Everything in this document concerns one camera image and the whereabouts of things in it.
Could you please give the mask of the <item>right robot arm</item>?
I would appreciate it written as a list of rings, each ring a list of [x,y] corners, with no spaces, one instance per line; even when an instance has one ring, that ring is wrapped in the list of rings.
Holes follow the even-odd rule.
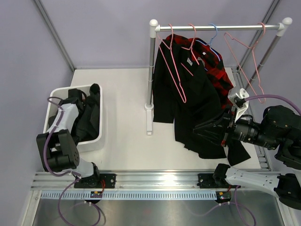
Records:
[[[228,106],[216,118],[195,126],[193,132],[223,147],[237,141],[277,150],[275,158],[293,173],[269,176],[220,163],[213,173],[213,182],[219,187],[253,188],[278,198],[290,208],[301,208],[301,117],[292,110],[282,105],[270,106],[261,123],[256,123],[252,117],[239,116],[236,107]]]

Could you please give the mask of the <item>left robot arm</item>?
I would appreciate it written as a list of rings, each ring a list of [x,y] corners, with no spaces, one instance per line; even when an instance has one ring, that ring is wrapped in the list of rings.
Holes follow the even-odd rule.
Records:
[[[79,188],[104,187],[98,167],[83,160],[78,151],[80,142],[95,140],[100,134],[101,89],[92,84],[89,93],[68,90],[67,98],[48,97],[57,107],[48,120],[48,130],[36,137],[43,168],[55,177],[72,174]]]

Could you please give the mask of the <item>plain black shirt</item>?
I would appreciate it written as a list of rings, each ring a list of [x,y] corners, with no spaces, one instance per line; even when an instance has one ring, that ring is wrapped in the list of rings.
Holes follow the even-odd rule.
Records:
[[[193,134],[193,128],[222,112],[219,96],[204,64],[194,61],[183,45],[162,40],[152,81],[155,122],[174,125],[175,140],[202,159],[226,158],[231,166],[250,159],[243,145],[232,141],[228,150]],[[183,63],[194,76],[181,65]]]

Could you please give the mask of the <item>dark pinstripe shirt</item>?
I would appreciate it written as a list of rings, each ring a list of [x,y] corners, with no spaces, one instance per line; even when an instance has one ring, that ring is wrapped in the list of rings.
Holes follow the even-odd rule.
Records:
[[[84,111],[79,117],[79,121],[76,124],[75,136],[78,138],[78,142],[88,141],[95,139],[97,137],[100,104],[100,87],[98,84],[94,83],[90,87],[90,95],[86,97],[84,101]]]

